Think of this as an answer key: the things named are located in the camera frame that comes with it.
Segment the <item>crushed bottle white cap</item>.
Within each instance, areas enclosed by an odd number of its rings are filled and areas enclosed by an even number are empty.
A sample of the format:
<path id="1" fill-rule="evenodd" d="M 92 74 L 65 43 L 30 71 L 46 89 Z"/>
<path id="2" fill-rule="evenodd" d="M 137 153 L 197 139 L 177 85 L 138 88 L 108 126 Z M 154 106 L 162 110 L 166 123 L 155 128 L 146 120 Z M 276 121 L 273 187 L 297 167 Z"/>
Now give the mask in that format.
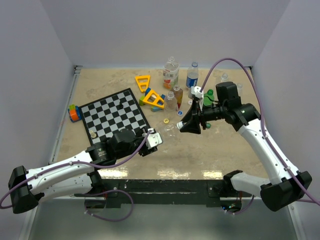
<path id="1" fill-rule="evenodd" d="M 182 121 L 178 122 L 176 124 L 176 127 L 180 130 L 184 126 L 184 123 Z"/>

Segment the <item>green soda bottle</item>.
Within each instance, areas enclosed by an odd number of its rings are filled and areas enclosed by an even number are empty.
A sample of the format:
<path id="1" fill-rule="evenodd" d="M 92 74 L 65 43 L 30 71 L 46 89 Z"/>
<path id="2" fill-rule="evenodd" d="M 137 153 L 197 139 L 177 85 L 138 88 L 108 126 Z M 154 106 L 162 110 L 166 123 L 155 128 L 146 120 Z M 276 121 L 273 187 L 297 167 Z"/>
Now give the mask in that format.
<path id="1" fill-rule="evenodd" d="M 203 95 L 203 105 L 205 107 L 211 107 L 211 105 L 215 101 L 215 96 L 214 96 L 214 90 L 209 89 L 204 95 Z"/>

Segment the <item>crushed clear bottle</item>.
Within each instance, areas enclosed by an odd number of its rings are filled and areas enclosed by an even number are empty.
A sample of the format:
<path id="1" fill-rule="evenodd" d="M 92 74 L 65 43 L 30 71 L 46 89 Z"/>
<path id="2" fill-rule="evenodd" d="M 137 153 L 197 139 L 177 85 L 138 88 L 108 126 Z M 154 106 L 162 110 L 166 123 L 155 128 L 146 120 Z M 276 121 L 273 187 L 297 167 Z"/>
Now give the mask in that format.
<path id="1" fill-rule="evenodd" d="M 179 133 L 179 129 L 175 123 L 166 124 L 161 130 L 161 135 L 165 140 L 174 139 Z"/>

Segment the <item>clear plastic bottle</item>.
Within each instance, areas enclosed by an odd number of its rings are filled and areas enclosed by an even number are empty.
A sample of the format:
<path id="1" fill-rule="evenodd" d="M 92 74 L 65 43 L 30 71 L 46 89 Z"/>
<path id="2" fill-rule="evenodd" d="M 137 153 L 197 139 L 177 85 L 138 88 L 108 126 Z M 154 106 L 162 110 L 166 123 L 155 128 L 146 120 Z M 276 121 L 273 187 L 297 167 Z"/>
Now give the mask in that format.
<path id="1" fill-rule="evenodd" d="M 220 82 L 224 83 L 227 82 L 229 80 L 229 76 L 227 73 L 223 73 L 222 76 L 220 77 Z"/>
<path id="2" fill-rule="evenodd" d="M 237 86 L 237 91 L 240 94 L 243 91 L 243 85 L 238 83 L 236 86 Z"/>

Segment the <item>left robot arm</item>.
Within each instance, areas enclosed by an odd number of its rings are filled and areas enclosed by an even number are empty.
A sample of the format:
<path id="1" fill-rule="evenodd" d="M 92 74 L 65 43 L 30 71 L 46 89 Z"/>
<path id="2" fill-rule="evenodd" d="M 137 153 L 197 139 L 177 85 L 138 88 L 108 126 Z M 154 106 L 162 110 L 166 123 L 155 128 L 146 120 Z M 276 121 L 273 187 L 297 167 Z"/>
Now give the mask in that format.
<path id="1" fill-rule="evenodd" d="M 8 193 L 14 214 L 28 212 L 44 201 L 70 194 L 99 196 L 104 190 L 98 170 L 111 169 L 133 158 L 157 151 L 163 143 L 155 129 L 142 128 L 137 134 L 122 129 L 106 141 L 98 142 L 73 157 L 44 167 L 13 169 Z"/>

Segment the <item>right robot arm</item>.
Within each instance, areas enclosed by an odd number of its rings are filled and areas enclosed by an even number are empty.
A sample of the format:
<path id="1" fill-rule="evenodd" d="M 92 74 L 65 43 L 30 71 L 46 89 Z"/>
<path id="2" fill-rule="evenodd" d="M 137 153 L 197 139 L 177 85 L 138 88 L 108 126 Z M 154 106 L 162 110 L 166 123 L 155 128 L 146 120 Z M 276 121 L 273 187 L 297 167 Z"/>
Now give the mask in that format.
<path id="1" fill-rule="evenodd" d="M 219 83 L 216 91 L 218 102 L 206 107 L 201 87 L 191 87 L 189 98 L 192 105 L 177 128 L 181 133 L 199 135 L 206 129 L 207 122 L 225 120 L 249 143 L 268 175 L 261 178 L 235 170 L 224 175 L 223 192 L 230 197 L 238 192 L 249 193 L 261 198 L 273 212 L 300 200 L 312 182 L 310 173 L 301 172 L 289 161 L 262 127 L 262 118 L 255 106 L 241 102 L 235 83 Z"/>

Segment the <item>clear empty bottle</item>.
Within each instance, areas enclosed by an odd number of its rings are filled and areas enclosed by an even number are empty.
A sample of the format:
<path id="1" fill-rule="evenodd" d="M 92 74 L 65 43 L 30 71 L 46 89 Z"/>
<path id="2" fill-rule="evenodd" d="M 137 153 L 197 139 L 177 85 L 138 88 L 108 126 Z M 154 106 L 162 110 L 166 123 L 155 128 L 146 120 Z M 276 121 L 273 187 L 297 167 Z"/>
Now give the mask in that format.
<path id="1" fill-rule="evenodd" d="M 177 110 L 178 101 L 173 91 L 169 91 L 164 98 L 164 110 L 174 112 Z"/>

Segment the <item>yellow bottle cap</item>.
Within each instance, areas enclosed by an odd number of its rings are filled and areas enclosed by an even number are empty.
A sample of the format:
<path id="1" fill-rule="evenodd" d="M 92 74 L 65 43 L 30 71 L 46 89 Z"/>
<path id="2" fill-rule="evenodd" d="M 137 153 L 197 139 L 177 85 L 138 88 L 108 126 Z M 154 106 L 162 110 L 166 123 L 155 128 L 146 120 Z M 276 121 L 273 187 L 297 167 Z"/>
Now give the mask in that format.
<path id="1" fill-rule="evenodd" d="M 163 120 L 163 122 L 164 122 L 165 124 L 168 124 L 170 121 L 169 121 L 168 118 L 165 118 L 165 119 Z"/>

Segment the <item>amber tea bottle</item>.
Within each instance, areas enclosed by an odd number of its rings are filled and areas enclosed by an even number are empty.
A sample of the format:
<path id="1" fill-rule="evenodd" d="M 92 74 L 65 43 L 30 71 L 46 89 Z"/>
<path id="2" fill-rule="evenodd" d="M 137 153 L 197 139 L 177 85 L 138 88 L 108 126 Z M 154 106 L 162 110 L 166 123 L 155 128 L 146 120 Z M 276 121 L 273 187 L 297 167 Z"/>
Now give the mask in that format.
<path id="1" fill-rule="evenodd" d="M 183 100 L 183 90 L 179 85 L 175 85 L 173 87 L 173 93 L 174 93 L 174 97 L 177 100 L 176 110 L 178 111 L 181 107 L 182 100 Z"/>

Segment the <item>blue label water bottle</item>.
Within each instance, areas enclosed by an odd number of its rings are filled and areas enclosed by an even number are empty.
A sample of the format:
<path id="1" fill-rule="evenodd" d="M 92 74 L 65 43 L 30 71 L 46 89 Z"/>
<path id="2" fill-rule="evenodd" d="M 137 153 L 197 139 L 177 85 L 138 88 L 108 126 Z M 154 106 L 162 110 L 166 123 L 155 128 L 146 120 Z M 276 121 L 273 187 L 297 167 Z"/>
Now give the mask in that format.
<path id="1" fill-rule="evenodd" d="M 193 61 L 191 66 L 187 70 L 186 77 L 186 87 L 190 89 L 191 87 L 195 87 L 197 85 L 199 79 L 199 68 L 198 62 Z"/>

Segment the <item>fruit tea bottle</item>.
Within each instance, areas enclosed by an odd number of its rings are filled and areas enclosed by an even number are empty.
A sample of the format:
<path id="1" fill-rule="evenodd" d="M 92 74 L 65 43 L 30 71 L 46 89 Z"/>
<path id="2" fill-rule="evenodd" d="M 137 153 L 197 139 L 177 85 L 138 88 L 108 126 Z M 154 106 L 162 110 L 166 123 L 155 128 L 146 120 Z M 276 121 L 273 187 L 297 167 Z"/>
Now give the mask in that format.
<path id="1" fill-rule="evenodd" d="M 171 56 L 168 58 L 167 62 L 164 64 L 163 67 L 163 86 L 171 90 L 175 85 L 178 84 L 178 78 L 179 78 L 179 69 L 180 64 L 177 62 L 177 60 Z"/>

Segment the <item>light blue toy block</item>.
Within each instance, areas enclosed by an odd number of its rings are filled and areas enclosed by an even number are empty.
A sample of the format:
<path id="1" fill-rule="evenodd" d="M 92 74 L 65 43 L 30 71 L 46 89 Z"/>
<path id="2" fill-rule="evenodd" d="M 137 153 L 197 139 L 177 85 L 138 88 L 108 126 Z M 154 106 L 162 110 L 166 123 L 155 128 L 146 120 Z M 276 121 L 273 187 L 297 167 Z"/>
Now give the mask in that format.
<path id="1" fill-rule="evenodd" d="M 151 111 L 154 112 L 154 113 L 155 113 L 155 112 L 162 111 L 162 110 L 163 110 L 163 109 L 160 108 L 160 107 L 156 107 L 156 106 L 152 106 L 152 107 L 151 107 Z"/>

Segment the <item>green toy block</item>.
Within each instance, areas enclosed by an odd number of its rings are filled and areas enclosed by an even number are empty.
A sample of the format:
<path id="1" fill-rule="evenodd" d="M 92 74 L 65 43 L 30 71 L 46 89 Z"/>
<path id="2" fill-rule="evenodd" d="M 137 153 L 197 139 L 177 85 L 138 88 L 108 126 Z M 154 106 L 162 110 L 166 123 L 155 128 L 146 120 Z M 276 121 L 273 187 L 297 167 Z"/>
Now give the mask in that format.
<path id="1" fill-rule="evenodd" d="M 140 106 L 144 106 L 144 105 L 145 105 L 145 103 L 144 103 L 144 98 L 145 98 L 144 95 L 139 98 L 139 105 L 140 105 Z"/>

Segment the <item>black white chessboard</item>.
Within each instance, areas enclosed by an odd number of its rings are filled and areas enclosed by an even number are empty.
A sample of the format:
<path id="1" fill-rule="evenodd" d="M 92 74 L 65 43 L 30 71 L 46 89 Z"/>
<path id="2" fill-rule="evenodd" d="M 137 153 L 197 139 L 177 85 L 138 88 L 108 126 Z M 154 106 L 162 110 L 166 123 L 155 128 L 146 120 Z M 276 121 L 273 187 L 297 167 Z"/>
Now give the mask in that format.
<path id="1" fill-rule="evenodd" d="M 150 128 L 130 88 L 82 105 L 79 111 L 91 145 L 106 141 L 122 129 L 137 133 L 141 128 Z M 96 132 L 96 138 L 91 138 L 90 130 Z"/>

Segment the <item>beige chess piece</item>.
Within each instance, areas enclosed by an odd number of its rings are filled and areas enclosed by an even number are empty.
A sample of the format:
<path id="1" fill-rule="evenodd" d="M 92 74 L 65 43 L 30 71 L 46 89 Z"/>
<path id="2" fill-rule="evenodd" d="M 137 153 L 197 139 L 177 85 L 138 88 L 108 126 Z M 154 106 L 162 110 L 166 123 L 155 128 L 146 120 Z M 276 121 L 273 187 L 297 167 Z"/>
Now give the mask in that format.
<path id="1" fill-rule="evenodd" d="M 89 133 L 90 133 L 90 137 L 91 137 L 92 139 L 95 139 L 95 138 L 97 137 L 97 133 L 96 133 L 95 131 L 90 130 Z"/>

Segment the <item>dark blue block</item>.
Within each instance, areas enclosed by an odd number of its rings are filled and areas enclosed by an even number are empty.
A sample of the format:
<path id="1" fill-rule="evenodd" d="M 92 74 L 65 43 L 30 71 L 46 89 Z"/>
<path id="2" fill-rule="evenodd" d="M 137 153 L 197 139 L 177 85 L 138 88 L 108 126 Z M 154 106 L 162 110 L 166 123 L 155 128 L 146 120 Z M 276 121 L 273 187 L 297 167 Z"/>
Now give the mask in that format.
<path id="1" fill-rule="evenodd" d="M 150 92 L 150 90 L 151 90 L 150 87 L 148 87 L 148 88 L 146 89 L 146 91 L 145 91 L 145 96 Z"/>

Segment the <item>colourful toy block car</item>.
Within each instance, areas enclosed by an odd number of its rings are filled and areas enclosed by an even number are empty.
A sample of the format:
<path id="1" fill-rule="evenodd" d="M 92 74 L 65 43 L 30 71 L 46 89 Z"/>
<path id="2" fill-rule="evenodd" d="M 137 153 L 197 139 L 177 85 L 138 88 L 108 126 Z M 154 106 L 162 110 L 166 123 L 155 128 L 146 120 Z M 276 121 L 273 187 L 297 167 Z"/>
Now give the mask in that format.
<path id="1" fill-rule="evenodd" d="M 74 104 L 69 105 L 68 114 L 69 114 L 69 119 L 72 123 L 75 123 L 81 120 L 80 110 L 77 105 L 74 105 Z"/>

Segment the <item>yellow triangle frame near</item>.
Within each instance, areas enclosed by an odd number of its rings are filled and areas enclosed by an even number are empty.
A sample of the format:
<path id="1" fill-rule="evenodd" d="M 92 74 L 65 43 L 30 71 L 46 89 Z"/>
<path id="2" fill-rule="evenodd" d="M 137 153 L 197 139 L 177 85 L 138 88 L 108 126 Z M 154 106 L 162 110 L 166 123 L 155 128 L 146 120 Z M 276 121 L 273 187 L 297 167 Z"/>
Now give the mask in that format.
<path id="1" fill-rule="evenodd" d="M 164 109 L 164 99 L 156 93 L 153 89 L 151 89 L 147 95 L 142 100 L 144 104 L 150 105 L 152 107 L 157 107 L 160 109 Z"/>

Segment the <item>yellow triangle frame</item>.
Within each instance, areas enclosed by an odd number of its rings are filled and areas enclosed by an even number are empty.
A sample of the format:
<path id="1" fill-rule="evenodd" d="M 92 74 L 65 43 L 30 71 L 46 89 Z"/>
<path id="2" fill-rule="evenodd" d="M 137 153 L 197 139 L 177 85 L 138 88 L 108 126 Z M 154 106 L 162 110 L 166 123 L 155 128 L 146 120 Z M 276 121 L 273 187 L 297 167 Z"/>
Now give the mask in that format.
<path id="1" fill-rule="evenodd" d="M 141 93 L 145 93 L 149 87 L 151 76 L 150 75 L 140 75 L 135 76 L 135 81 Z"/>
<path id="2" fill-rule="evenodd" d="M 157 107 L 160 109 L 164 109 L 164 99 L 156 93 L 153 89 L 151 89 L 147 95 L 142 100 L 144 104 L 150 105 L 152 107 Z"/>

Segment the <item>yellow triangle frame far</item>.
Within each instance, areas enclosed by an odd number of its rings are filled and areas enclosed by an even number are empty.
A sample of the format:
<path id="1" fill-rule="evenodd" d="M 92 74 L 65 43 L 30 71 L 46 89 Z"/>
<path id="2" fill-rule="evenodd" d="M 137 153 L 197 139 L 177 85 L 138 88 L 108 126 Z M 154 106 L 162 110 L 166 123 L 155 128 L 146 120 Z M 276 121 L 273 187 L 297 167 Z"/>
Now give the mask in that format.
<path id="1" fill-rule="evenodd" d="M 140 75 L 135 76 L 135 81 L 141 93 L 145 93 L 149 87 L 151 76 L 150 75 Z"/>

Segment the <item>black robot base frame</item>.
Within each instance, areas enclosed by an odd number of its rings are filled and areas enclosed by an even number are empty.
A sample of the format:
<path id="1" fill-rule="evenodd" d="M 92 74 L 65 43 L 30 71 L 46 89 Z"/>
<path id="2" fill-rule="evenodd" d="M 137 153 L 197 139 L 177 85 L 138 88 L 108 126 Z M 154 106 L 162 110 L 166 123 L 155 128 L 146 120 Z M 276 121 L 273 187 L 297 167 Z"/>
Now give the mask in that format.
<path id="1" fill-rule="evenodd" d="M 90 194 L 121 190 L 136 205 L 205 205 L 220 207 L 221 198 L 235 198 L 239 193 L 228 190 L 221 179 L 103 179 Z"/>

